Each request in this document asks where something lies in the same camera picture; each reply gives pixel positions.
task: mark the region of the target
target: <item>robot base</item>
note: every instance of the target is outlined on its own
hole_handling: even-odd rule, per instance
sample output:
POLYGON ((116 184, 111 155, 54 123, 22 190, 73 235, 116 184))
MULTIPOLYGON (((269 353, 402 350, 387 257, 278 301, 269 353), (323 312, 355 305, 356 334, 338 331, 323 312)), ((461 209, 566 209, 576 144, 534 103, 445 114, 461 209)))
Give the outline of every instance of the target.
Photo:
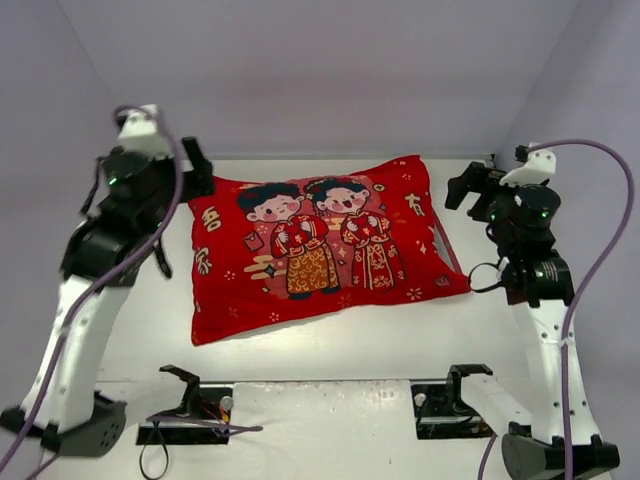
MULTIPOLYGON (((54 424, 46 428, 31 427, 28 438, 40 438, 40 445, 61 457, 97 458, 116 444, 126 424, 124 402, 113 402, 95 392, 91 418, 75 428, 58 433, 54 424)), ((25 423, 25 413, 18 406, 0 416, 0 426, 18 433, 25 423)))
MULTIPOLYGON (((564 478, 564 446, 545 445, 516 433, 522 427, 512 425, 513 433, 502 437, 502 458, 513 480, 561 480, 564 478)), ((587 480, 620 466, 618 447, 594 437, 591 445, 574 445, 574 478, 587 480)))

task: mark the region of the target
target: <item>red cushion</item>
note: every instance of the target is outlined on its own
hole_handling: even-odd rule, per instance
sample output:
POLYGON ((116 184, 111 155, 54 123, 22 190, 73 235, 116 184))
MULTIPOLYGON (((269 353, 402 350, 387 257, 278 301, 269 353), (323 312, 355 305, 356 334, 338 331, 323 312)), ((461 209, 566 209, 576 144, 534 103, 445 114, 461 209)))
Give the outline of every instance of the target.
POLYGON ((215 181, 215 195, 189 204, 194 345, 356 305, 469 291, 436 252, 429 174, 417 155, 349 176, 215 181))

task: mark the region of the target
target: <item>cartoon face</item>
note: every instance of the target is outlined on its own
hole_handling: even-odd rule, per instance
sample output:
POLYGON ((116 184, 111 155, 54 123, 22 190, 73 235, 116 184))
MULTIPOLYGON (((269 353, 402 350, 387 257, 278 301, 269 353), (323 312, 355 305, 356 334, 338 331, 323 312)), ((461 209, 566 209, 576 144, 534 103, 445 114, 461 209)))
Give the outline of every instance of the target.
POLYGON ((354 192, 345 187, 332 188, 327 191, 327 199, 316 202, 316 206, 335 213, 356 213, 367 203, 370 195, 367 189, 354 192))
POLYGON ((275 223, 289 220, 300 211, 304 197, 297 198, 287 195, 277 195, 257 205, 253 212, 247 213, 247 219, 251 222, 275 223))

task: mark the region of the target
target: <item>cartoon boy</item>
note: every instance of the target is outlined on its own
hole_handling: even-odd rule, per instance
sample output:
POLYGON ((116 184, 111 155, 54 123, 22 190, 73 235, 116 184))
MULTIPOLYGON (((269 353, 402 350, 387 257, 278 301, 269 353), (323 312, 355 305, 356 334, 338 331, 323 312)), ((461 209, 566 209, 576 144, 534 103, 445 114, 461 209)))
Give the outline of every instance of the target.
POLYGON ((287 257, 287 293, 294 300, 309 298, 317 290, 340 290, 333 254, 325 242, 329 228, 315 215, 298 215, 303 201, 298 186, 290 183, 251 187, 237 198, 250 222, 276 224, 271 255, 287 257))
POLYGON ((354 286, 374 292, 391 290, 405 279, 404 266, 390 235, 391 222, 384 215, 365 210, 371 192, 351 178, 326 178, 309 183, 305 192, 320 214, 345 215, 342 241, 354 247, 351 266, 354 286))

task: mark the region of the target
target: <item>lavender wall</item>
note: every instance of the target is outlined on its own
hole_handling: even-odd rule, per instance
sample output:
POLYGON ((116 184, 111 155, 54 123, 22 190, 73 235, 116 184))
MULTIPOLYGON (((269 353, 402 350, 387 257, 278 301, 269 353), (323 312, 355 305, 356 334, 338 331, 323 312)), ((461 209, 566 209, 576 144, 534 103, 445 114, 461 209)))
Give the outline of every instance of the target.
MULTIPOLYGON (((509 134, 499 163, 519 143, 586 137, 617 149, 640 178, 640 2, 582 0, 509 134)), ((558 248, 581 280, 609 241, 625 202, 621 171, 586 147, 556 149, 551 186, 563 198, 554 220, 558 248)), ((619 248, 578 307, 576 333, 592 409, 621 448, 618 479, 640 471, 640 311, 634 215, 619 248)))
POLYGON ((60 0, 218 157, 494 153, 578 0, 60 0))
MULTIPOLYGON (((0 2, 0 408, 40 365, 57 268, 79 218, 92 160, 113 141, 113 104, 56 2, 0 2)), ((0 455, 10 437, 0 433, 0 455)), ((23 448, 2 478, 40 457, 23 448)))

